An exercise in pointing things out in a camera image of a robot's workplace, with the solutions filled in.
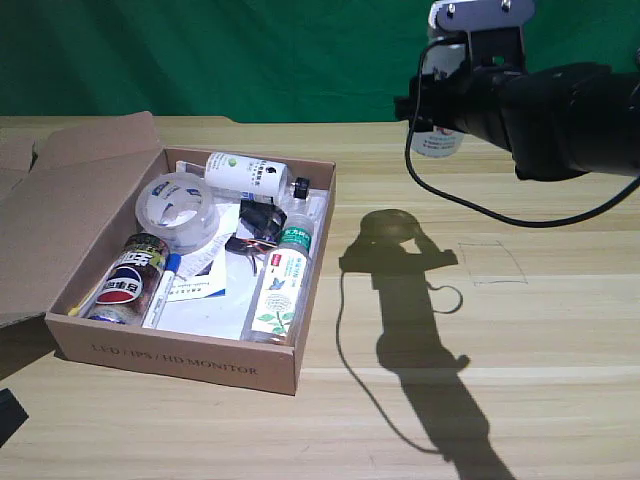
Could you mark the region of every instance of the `water bottle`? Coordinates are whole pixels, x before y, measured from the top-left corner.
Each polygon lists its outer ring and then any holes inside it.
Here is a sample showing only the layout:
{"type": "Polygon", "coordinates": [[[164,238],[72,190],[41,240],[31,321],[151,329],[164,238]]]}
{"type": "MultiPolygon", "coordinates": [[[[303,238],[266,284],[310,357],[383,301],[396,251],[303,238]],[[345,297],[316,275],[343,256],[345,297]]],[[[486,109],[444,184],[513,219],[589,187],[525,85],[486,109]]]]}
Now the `water bottle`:
{"type": "Polygon", "coordinates": [[[314,223],[307,215],[287,217],[278,246],[260,272],[241,340],[293,344],[306,298],[313,233],[314,223]]]}
{"type": "MultiPolygon", "coordinates": [[[[447,2],[438,1],[429,13],[429,42],[444,39],[444,32],[439,31],[435,15],[440,8],[446,8],[447,2]]],[[[455,72],[466,56],[464,45],[441,45],[433,47],[422,65],[422,74],[434,74],[436,81],[444,80],[455,72]]],[[[434,125],[432,132],[415,132],[411,149],[427,157],[448,157],[458,151],[464,134],[434,125]]]]}
{"type": "Polygon", "coordinates": [[[277,206],[305,200],[309,193],[309,179],[294,178],[284,163],[224,152],[209,156],[204,180],[215,196],[277,206]]]}

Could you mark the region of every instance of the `can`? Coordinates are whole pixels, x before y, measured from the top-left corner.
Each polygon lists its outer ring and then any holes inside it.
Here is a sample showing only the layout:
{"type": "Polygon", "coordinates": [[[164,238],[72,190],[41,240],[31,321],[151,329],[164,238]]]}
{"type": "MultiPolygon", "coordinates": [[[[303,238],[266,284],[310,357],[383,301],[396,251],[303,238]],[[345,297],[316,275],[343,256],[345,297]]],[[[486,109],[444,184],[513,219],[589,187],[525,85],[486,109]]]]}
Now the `can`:
{"type": "Polygon", "coordinates": [[[164,273],[169,247],[148,233],[129,237],[87,318],[142,325],[164,273]]]}

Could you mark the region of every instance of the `green backdrop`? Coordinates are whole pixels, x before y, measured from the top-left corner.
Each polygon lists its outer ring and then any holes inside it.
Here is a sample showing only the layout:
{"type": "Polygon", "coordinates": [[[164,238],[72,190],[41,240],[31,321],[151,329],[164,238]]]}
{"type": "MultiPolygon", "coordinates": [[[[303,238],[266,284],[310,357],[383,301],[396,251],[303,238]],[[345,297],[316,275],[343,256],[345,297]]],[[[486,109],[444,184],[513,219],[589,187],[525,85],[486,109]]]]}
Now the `green backdrop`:
{"type": "MultiPolygon", "coordinates": [[[[638,0],[538,0],[531,70],[632,71],[638,0]]],[[[0,115],[393,119],[426,0],[0,0],[0,115]]]]}

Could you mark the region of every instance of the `wood grain surface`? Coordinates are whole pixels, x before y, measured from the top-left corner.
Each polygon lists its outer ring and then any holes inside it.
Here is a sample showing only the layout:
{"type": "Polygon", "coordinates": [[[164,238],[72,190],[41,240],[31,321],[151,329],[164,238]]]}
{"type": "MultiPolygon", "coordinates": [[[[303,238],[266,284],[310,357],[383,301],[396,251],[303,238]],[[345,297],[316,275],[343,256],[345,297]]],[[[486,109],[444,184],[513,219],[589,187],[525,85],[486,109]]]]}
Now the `wood grain surface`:
{"type": "MultiPolygon", "coordinates": [[[[85,120],[0,118],[0,140],[85,120]]],[[[640,478],[637,194],[585,223],[522,229],[420,190],[404,124],[157,125],[167,145],[337,163],[298,394],[66,362],[32,320],[0,330],[0,387],[30,416],[0,450],[0,478],[640,478]]],[[[416,165],[533,220],[629,181],[520,182],[507,153],[471,137],[416,165]]]]}

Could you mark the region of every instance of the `roll of tape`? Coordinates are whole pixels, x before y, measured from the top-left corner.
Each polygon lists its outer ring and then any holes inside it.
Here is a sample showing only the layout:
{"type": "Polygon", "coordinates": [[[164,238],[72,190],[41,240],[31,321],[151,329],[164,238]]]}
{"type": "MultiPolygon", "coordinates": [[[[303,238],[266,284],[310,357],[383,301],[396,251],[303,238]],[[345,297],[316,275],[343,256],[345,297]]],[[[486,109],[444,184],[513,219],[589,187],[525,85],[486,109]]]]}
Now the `roll of tape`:
{"type": "Polygon", "coordinates": [[[181,255],[203,247],[218,228],[211,189],[192,173],[168,173],[150,182],[138,196],[136,217],[146,232],[181,255]]]}

